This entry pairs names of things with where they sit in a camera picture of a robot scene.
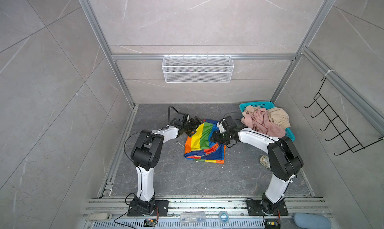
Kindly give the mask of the rainbow striped shorts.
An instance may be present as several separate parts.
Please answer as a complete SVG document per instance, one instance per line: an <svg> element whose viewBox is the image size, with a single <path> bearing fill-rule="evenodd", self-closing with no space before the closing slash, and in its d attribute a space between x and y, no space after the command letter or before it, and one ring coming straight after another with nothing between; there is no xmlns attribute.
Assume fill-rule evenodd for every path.
<svg viewBox="0 0 384 229"><path fill-rule="evenodd" d="M185 158L210 163L225 163L226 146L210 141L214 132L219 131L217 121L205 119L194 135L185 143Z"/></svg>

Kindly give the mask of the pink shorts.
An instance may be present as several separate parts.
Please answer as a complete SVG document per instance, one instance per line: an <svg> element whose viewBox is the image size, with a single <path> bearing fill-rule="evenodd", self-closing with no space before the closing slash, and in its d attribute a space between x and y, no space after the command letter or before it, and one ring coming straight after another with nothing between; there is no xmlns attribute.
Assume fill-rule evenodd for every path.
<svg viewBox="0 0 384 229"><path fill-rule="evenodd" d="M286 135L284 129L270 121L265 108L247 106L242 115L241 122L254 131L279 138Z"/></svg>

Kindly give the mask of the teal plastic laundry basket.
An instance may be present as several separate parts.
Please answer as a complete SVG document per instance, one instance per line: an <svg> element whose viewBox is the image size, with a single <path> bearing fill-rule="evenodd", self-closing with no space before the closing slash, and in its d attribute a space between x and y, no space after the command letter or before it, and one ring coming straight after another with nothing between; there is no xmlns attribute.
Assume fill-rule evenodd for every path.
<svg viewBox="0 0 384 229"><path fill-rule="evenodd" d="M241 112L243 112L247 106L265 108L266 110L275 107L275 105L269 101L248 102L248 103L242 103L239 105ZM285 136L289 137L292 141L295 141L296 138L295 138L294 134L292 133L290 127L285 129L285 131L286 131Z"/></svg>

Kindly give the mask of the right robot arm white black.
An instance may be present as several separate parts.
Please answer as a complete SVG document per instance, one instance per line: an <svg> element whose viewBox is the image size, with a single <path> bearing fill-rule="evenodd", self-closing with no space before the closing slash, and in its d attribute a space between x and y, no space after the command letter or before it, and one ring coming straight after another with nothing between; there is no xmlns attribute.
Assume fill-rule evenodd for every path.
<svg viewBox="0 0 384 229"><path fill-rule="evenodd" d="M229 145L231 140L252 145L268 154L270 168L273 173L269 187L261 200L261 209L267 215L275 214L284 204L285 192L304 166L292 140L268 136L251 128L237 125L231 116L217 123L219 131L213 133L212 142Z"/></svg>

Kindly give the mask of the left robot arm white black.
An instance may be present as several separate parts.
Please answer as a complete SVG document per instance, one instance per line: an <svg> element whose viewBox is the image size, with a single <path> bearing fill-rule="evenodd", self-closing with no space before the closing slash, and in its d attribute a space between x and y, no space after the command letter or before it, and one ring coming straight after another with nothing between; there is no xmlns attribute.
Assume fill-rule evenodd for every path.
<svg viewBox="0 0 384 229"><path fill-rule="evenodd" d="M137 207L144 216L151 215L156 208L154 189L154 168L158 164L163 144L180 137L183 133L191 137L204 121L190 117L173 106L168 107L168 124L158 130L142 130L131 151L129 159L136 167L138 191L131 205Z"/></svg>

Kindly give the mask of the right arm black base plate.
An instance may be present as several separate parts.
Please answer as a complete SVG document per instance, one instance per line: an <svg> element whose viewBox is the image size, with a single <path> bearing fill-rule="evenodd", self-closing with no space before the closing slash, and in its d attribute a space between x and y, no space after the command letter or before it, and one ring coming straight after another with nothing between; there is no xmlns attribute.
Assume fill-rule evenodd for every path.
<svg viewBox="0 0 384 229"><path fill-rule="evenodd" d="M253 200L246 199L249 216L288 216L285 200L272 204L268 199Z"/></svg>

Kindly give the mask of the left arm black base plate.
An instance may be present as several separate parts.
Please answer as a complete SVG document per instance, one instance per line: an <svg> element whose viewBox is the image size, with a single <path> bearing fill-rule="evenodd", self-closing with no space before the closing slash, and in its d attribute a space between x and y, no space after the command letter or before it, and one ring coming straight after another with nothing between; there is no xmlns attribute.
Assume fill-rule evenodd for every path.
<svg viewBox="0 0 384 229"><path fill-rule="evenodd" d="M127 213L128 217L155 217L159 215L160 217L166 217L169 210L169 201L167 200L155 200L154 207L152 209L145 209L139 206L136 202L131 201L129 206L129 211Z"/></svg>

